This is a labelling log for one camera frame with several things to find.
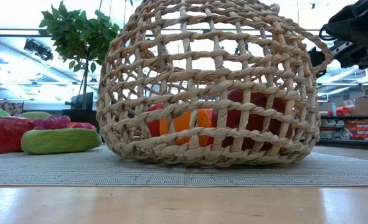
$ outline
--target wooden table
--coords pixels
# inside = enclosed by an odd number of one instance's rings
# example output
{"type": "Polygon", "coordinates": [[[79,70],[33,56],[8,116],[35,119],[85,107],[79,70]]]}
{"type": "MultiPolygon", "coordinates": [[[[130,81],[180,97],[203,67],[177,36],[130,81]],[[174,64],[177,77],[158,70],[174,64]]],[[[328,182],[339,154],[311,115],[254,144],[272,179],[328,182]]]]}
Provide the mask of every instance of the wooden table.
{"type": "Polygon", "coordinates": [[[368,223],[368,188],[0,187],[0,223],[368,223]]]}

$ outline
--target green plant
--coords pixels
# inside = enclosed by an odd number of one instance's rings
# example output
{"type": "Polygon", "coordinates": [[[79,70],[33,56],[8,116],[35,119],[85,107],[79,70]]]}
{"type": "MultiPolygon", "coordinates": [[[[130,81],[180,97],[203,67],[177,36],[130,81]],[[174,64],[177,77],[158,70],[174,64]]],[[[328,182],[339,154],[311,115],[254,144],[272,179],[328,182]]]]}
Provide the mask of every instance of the green plant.
{"type": "Polygon", "coordinates": [[[93,73],[97,66],[103,65],[108,52],[109,43],[117,36],[119,27],[112,24],[110,17],[99,10],[95,11],[96,19],[87,19],[85,11],[68,11],[61,2],[56,9],[51,5],[52,12],[41,12],[44,19],[40,27],[47,27],[57,46],[59,57],[69,63],[69,69],[79,71],[84,66],[83,109],[85,108],[85,94],[87,93],[87,77],[89,68],[93,73]]]}

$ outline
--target gray mat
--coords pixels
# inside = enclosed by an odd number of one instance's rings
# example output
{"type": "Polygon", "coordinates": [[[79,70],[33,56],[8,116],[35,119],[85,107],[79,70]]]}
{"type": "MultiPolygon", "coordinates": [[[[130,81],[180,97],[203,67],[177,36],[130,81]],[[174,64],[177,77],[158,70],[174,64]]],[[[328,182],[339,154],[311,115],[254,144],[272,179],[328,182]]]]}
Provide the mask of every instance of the gray mat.
{"type": "Polygon", "coordinates": [[[313,153],[298,164],[188,168],[120,159],[105,147],[75,154],[0,155],[0,185],[100,187],[368,186],[368,161],[313,153]]]}

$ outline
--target orange bell pepper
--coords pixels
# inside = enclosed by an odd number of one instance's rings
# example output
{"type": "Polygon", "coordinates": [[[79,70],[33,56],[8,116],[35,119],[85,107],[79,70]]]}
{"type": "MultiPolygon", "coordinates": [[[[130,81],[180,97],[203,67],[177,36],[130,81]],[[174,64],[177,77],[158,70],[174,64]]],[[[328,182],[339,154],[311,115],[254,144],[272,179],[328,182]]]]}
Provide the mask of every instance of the orange bell pepper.
{"type": "MultiPolygon", "coordinates": [[[[191,119],[190,111],[186,111],[183,115],[174,119],[175,132],[180,132],[180,131],[189,129],[190,119],[191,119]]],[[[203,128],[211,127],[211,121],[205,109],[199,109],[197,111],[197,124],[198,124],[198,127],[203,127],[203,128]]],[[[160,135],[167,134],[167,133],[168,133],[167,118],[163,118],[160,120],[160,135]]],[[[199,136],[200,146],[206,146],[208,138],[209,138],[208,136],[199,136]]],[[[191,139],[190,137],[178,139],[176,141],[176,144],[178,146],[181,146],[189,142],[190,139],[191,139]]]]}

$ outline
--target red tomato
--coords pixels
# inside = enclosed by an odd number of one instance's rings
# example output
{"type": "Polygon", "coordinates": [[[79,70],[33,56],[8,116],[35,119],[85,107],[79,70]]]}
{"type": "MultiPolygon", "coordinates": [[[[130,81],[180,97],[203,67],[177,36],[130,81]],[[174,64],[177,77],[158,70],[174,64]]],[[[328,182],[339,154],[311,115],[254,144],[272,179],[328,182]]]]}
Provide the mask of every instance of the red tomato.
{"type": "MultiPolygon", "coordinates": [[[[164,105],[162,103],[160,104],[156,104],[151,106],[150,108],[148,108],[146,111],[155,111],[155,110],[160,110],[163,109],[164,105]]],[[[158,137],[160,136],[160,120],[154,120],[151,122],[147,122],[146,123],[149,132],[151,133],[152,137],[158,137]]]]}
{"type": "MultiPolygon", "coordinates": [[[[243,102],[243,91],[242,90],[232,90],[228,93],[228,100],[232,100],[234,102],[243,102]]],[[[256,106],[265,108],[267,105],[267,96],[262,93],[252,93],[252,99],[250,100],[252,103],[254,103],[256,106]]],[[[277,112],[284,113],[286,107],[286,101],[282,99],[274,99],[272,108],[277,110],[277,112]]],[[[227,116],[227,127],[229,128],[239,128],[239,122],[240,122],[240,114],[241,111],[239,110],[231,110],[228,111],[227,116]]],[[[218,110],[213,110],[213,127],[217,126],[217,118],[218,118],[218,110]]],[[[257,115],[257,114],[250,114],[248,117],[248,123],[246,126],[246,129],[249,131],[259,130],[262,131],[263,129],[263,121],[264,117],[257,115]]],[[[271,119],[270,125],[268,127],[268,130],[272,132],[273,134],[279,135],[281,127],[281,121],[278,121],[277,119],[271,119]]],[[[289,125],[288,132],[286,134],[286,138],[290,138],[293,134],[293,128],[291,125],[289,125]]],[[[231,146],[234,143],[233,137],[227,137],[222,142],[223,147],[231,146]]],[[[251,138],[245,138],[243,140],[242,149],[251,149],[253,148],[255,142],[251,138]]],[[[264,143],[262,150],[268,150],[272,147],[272,144],[269,142],[264,143]]]]}
{"type": "Polygon", "coordinates": [[[32,129],[34,124],[27,118],[0,117],[0,153],[21,152],[22,136],[32,129]]]}

